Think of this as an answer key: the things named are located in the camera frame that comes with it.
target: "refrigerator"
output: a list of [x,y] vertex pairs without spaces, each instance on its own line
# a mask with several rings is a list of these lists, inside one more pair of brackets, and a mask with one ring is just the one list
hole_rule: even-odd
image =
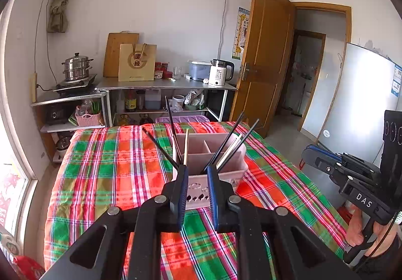
[[319,143],[373,163],[383,144],[384,112],[396,110],[401,70],[375,52],[346,44],[338,90]]

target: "white bottle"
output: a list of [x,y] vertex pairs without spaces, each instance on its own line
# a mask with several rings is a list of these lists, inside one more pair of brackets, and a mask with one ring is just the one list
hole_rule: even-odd
[[124,92],[122,89],[120,90],[119,99],[117,100],[117,103],[116,103],[116,112],[118,114],[124,113]]

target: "door panel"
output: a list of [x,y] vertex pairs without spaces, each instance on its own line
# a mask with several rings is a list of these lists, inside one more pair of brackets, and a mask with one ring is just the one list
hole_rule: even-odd
[[295,7],[289,0],[252,0],[250,22],[231,120],[244,110],[266,136],[275,114],[293,40]]

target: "silver bolt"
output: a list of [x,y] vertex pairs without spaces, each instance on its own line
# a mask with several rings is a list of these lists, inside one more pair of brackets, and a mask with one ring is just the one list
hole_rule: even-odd
[[164,203],[166,202],[166,196],[164,195],[158,195],[155,197],[155,202],[156,203]]
[[240,196],[237,196],[237,195],[229,196],[230,203],[237,204],[237,203],[240,203],[240,200],[241,200]]
[[109,215],[116,215],[119,212],[120,212],[120,208],[117,206],[112,206],[107,209],[107,214],[109,214]]
[[280,216],[285,216],[285,215],[287,215],[287,208],[284,208],[283,206],[280,206],[280,207],[278,207],[276,210],[276,213],[277,213],[277,215],[280,215]]

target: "chopstick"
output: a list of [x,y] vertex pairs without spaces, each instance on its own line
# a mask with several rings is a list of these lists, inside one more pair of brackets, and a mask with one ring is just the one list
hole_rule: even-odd
[[186,129],[186,140],[184,142],[184,165],[187,165],[188,159],[188,128]]
[[239,125],[239,123],[242,121],[244,115],[244,111],[242,111],[240,113],[240,116],[237,118],[236,123],[234,124],[232,130],[228,133],[228,135],[226,136],[225,140],[223,141],[222,145],[220,146],[220,148],[218,148],[218,150],[215,152],[215,154],[212,156],[212,158],[210,159],[210,161],[207,163],[207,165],[205,166],[204,170],[202,171],[202,174],[206,174],[207,173],[207,168],[214,164],[216,159],[218,158],[219,154],[221,154],[224,146],[226,145],[226,143],[228,142],[230,136],[233,134],[234,130],[236,129],[236,127]]
[[168,159],[168,161],[172,164],[172,166],[178,171],[179,166],[178,164],[170,157],[169,154],[159,145],[155,138],[151,135],[150,132],[142,128],[142,131],[149,137],[149,139],[156,145],[158,150]]
[[232,153],[232,150],[236,147],[236,145],[241,141],[242,139],[242,134],[240,134],[228,147],[227,151],[221,156],[219,161],[216,163],[216,168],[218,169],[223,161],[229,156],[230,153]]
[[228,163],[228,161],[233,157],[233,155],[237,152],[237,150],[239,149],[239,147],[241,146],[241,144],[244,143],[244,141],[247,139],[247,137],[251,134],[251,132],[254,130],[255,126],[258,124],[260,120],[257,119],[257,121],[254,123],[254,125],[250,128],[250,130],[246,133],[246,135],[243,137],[243,139],[240,141],[240,143],[238,143],[236,145],[236,148],[234,148],[229,156],[221,163],[221,165],[219,166],[219,168],[216,168],[216,172],[219,172],[225,165],[226,163]]
[[170,111],[170,105],[169,105],[168,97],[167,97],[166,95],[165,95],[165,102],[166,102],[166,109],[168,110],[168,113],[169,113],[170,127],[171,127],[171,129],[172,129],[172,135],[173,135],[174,146],[176,147],[177,161],[178,161],[180,164],[182,164],[183,162],[182,162],[182,160],[181,160],[181,152],[180,152],[180,148],[178,147],[176,131],[174,130],[172,112]]

